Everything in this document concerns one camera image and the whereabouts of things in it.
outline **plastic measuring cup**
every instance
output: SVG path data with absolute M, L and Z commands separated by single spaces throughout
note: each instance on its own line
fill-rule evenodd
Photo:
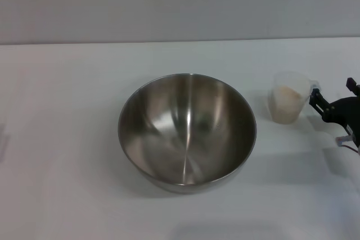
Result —
M 283 71 L 274 76 L 268 104 L 272 120 L 291 124 L 299 117 L 311 92 L 310 80 L 294 71 Z

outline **white tabletop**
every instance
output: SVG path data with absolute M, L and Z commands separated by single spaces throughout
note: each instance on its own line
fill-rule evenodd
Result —
M 360 38 L 0 47 L 0 239 L 360 238 L 360 157 L 342 127 L 306 106 L 269 118 L 278 71 L 318 80 L 329 101 L 360 81 Z M 213 76 L 249 102 L 258 126 L 240 173 L 182 196 L 125 158 L 120 111 L 141 85 L 174 73 Z

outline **gray wall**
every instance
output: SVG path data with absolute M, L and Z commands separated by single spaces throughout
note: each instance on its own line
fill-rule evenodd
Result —
M 0 43 L 360 35 L 360 0 L 0 0 Z

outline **bowl rim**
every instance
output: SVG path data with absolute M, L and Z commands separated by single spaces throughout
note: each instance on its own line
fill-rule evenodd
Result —
M 169 78 L 169 77 L 175 77 L 175 76 L 179 76 L 179 75 L 191 75 L 191 76 L 200 76 L 200 77 L 204 77 L 204 78 L 208 78 L 208 79 L 213 79 L 215 81 L 218 81 L 220 83 L 223 83 L 225 84 L 226 86 L 230 87 L 232 90 L 234 90 L 243 100 L 244 102 L 247 104 L 248 108 L 250 109 L 250 112 L 251 112 L 251 117 L 253 118 L 253 121 L 254 121 L 254 140 L 253 140 L 253 143 L 250 147 L 250 151 L 248 153 L 248 155 L 243 159 L 243 161 L 236 166 L 236 168 L 234 168 L 232 171 L 230 171 L 228 174 L 225 174 L 223 175 L 222 177 L 219 177 L 219 178 L 216 178 L 214 180 L 210 180 L 210 181 L 206 181 L 206 182 L 203 182 L 203 183 L 195 183 L 195 184 L 183 184 L 183 183 L 173 183 L 173 182 L 170 182 L 170 181 L 166 181 L 164 179 L 159 179 L 151 174 L 149 174 L 148 172 L 144 171 L 143 169 L 141 169 L 130 157 L 129 155 L 126 153 L 126 151 L 124 150 L 124 146 L 123 146 L 123 142 L 122 142 L 122 139 L 121 139 L 121 136 L 120 136 L 120 121 L 122 119 L 122 116 L 123 116 L 123 113 L 124 113 L 124 109 L 126 107 L 126 105 L 128 104 L 128 102 L 130 101 L 130 99 L 136 94 L 138 93 L 141 89 L 147 87 L 149 84 L 157 81 L 157 80 L 161 80 L 161 79 L 165 79 L 165 78 Z M 155 181 L 158 181 L 158 182 L 162 182 L 162 183 L 165 183 L 165 184 L 169 184 L 169 185 L 173 185 L 173 186 L 183 186 L 183 187 L 200 187 L 200 186 L 203 186 L 203 185 L 208 185 L 208 184 L 212 184 L 212 183 L 215 183 L 215 182 L 218 182 L 228 176 L 230 176 L 231 174 L 235 173 L 236 171 L 239 170 L 239 168 L 246 162 L 246 160 L 248 160 L 250 154 L 252 153 L 253 149 L 254 149 L 254 146 L 255 146 L 255 142 L 257 140 L 257 122 L 256 122 L 256 118 L 255 118 L 255 115 L 254 115 L 254 112 L 253 112 L 253 109 L 251 109 L 251 106 L 249 105 L 249 103 L 247 102 L 247 100 L 240 94 L 240 92 L 238 90 L 236 90 L 234 87 L 232 87 L 231 85 L 225 83 L 224 81 L 221 81 L 219 79 L 216 79 L 214 77 L 211 77 L 211 76 L 207 76 L 207 75 L 203 75 L 203 74 L 197 74 L 197 73 L 175 73 L 175 74 L 169 74 L 169 75 L 164 75 L 164 76 L 161 76 L 161 77 L 158 77 L 154 80 L 151 80 L 149 81 L 148 83 L 144 84 L 143 86 L 139 87 L 125 102 L 125 104 L 123 105 L 123 108 L 121 109 L 121 113 L 120 113 L 120 116 L 119 116 L 119 121 L 118 121 L 118 137 L 119 137 L 119 142 L 120 142 L 120 146 L 121 146 L 121 149 L 123 150 L 124 154 L 126 155 L 127 159 L 135 166 L 136 169 L 138 169 L 142 174 L 145 174 L 147 177 L 155 180 Z

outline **mixing bowl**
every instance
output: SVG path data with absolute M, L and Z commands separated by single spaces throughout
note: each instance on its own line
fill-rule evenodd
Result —
M 224 181 L 249 157 L 254 114 L 228 84 L 198 74 L 174 74 L 140 87 L 119 119 L 119 140 L 135 167 L 178 193 Z

